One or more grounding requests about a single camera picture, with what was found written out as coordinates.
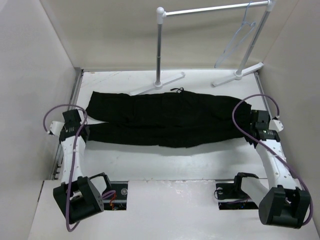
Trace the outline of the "black trousers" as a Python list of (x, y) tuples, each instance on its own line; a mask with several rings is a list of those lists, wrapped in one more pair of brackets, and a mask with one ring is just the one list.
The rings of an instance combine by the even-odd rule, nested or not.
[(93, 92), (87, 115), (89, 140), (133, 146), (190, 148), (241, 138), (252, 106), (240, 99), (174, 88), (130, 96)]

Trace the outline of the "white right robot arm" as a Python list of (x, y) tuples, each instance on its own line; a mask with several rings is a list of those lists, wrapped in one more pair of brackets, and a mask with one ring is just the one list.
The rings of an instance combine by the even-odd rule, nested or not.
[(299, 229), (311, 207), (311, 195), (302, 189), (293, 171), (286, 165), (278, 133), (279, 120), (271, 119), (263, 110), (252, 110), (246, 141), (258, 153), (268, 180), (265, 187), (253, 173), (239, 172), (232, 192), (238, 198), (248, 195), (258, 207), (263, 225)]

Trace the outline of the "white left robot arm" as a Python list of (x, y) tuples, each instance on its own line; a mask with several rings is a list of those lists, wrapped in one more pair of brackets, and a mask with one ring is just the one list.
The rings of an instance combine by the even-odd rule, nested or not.
[(77, 109), (62, 113), (64, 122), (53, 121), (49, 133), (59, 138), (63, 150), (61, 183), (53, 189), (53, 198), (65, 217), (67, 227), (102, 213), (103, 200), (114, 197), (108, 176), (102, 172), (84, 175), (84, 155), (89, 138), (89, 127)]

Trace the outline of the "white clothes rack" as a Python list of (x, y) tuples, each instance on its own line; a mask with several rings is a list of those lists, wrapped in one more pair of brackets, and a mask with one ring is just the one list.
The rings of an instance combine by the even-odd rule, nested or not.
[(249, 0), (217, 0), (215, 6), (198, 7), (186, 2), (187, 9), (168, 10), (153, 6), (155, 33), (143, 33), (151, 37), (156, 53), (150, 63), (151, 76), (142, 87), (131, 90), (129, 95), (150, 93), (168, 84), (181, 81), (188, 70), (219, 69), (229, 72), (226, 76), (210, 76), (212, 87), (219, 87), (260, 70), (262, 60), (249, 59), (268, 17), (276, 5), (275, 0), (252, 0), (247, 21), (256, 22), (255, 29), (239, 48), (218, 68), (218, 57), (240, 27)]

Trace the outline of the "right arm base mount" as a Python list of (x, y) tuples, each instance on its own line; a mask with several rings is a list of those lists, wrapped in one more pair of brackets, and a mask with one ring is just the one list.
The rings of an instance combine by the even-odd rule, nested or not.
[(258, 206), (241, 189), (243, 178), (259, 177), (253, 173), (238, 172), (233, 182), (218, 181), (214, 197), (218, 200), (219, 210), (257, 210)]

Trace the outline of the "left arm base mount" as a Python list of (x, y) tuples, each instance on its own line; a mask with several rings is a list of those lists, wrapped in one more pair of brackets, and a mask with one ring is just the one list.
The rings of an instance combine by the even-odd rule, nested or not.
[(105, 211), (125, 211), (128, 199), (128, 181), (111, 181), (111, 188), (102, 194)]

